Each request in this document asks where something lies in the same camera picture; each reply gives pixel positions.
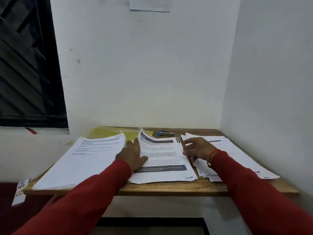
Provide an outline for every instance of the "window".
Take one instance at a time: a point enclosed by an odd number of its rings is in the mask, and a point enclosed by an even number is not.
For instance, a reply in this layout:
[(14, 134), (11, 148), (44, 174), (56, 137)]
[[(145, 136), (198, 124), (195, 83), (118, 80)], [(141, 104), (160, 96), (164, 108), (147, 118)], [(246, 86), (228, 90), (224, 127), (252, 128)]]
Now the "window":
[(50, 0), (0, 0), (0, 126), (68, 128)]

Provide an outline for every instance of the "yellow plastic folder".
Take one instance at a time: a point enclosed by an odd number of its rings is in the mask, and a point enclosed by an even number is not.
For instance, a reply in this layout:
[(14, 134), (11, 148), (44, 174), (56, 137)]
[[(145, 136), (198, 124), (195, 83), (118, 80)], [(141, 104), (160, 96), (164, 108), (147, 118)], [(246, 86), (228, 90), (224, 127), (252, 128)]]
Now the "yellow plastic folder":
[[(152, 136), (153, 131), (146, 131), (147, 134)], [(96, 139), (96, 138), (107, 138), (114, 135), (118, 135), (124, 133), (126, 140), (130, 140), (134, 142), (134, 139), (138, 136), (137, 129), (127, 129), (127, 128), (115, 128), (115, 127), (105, 127), (105, 126), (98, 126), (90, 130), (87, 134), (83, 134), (82, 136), (89, 139)]]

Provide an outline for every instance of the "person's left hand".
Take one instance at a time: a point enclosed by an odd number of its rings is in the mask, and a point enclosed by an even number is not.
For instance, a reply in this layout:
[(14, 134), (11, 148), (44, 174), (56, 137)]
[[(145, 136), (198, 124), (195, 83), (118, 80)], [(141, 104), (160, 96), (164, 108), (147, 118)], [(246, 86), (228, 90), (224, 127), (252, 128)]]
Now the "person's left hand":
[(138, 138), (135, 138), (134, 143), (131, 141), (127, 142), (126, 147), (116, 155), (115, 159), (124, 160), (131, 167), (132, 171), (136, 171), (143, 166), (143, 164), (148, 160), (148, 157), (140, 157), (139, 141)]

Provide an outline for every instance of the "red sleeve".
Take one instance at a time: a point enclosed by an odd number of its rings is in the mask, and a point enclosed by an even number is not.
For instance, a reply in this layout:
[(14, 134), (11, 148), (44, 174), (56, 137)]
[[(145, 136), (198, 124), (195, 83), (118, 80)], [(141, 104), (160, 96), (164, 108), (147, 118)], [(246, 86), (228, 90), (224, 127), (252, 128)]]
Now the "red sleeve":
[(125, 161), (115, 160), (102, 173), (42, 209), (12, 235), (88, 235), (131, 173)]
[(217, 153), (211, 167), (227, 185), (253, 235), (313, 234), (312, 217), (226, 152)]

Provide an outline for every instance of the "desk surface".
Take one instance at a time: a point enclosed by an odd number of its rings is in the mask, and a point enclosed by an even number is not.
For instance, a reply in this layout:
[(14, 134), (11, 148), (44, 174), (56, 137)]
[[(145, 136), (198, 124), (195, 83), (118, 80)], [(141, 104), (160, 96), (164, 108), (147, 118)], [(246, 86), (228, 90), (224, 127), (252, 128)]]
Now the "desk surface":
[[(158, 138), (157, 132), (160, 128), (144, 128), (145, 130), (154, 131), (153, 136)], [(162, 128), (163, 130), (174, 132), (175, 137), (180, 138), (181, 134), (186, 132), (203, 135), (203, 136), (221, 136), (223, 135), (216, 129), (177, 129), (177, 128)], [(244, 151), (253, 160), (255, 158)], [(33, 185), (45, 174), (41, 174), (33, 182), (31, 182), (23, 191), (27, 195), (64, 195), (71, 189), (62, 190), (32, 190)], [(269, 180), (277, 190), (287, 196), (298, 196), (299, 192), (291, 187), (283, 179)], [(199, 177), (198, 180), (193, 182), (156, 182), (147, 184), (126, 184), (117, 193), (118, 196), (229, 196), (226, 185), (223, 182), (210, 182), (209, 179)]]

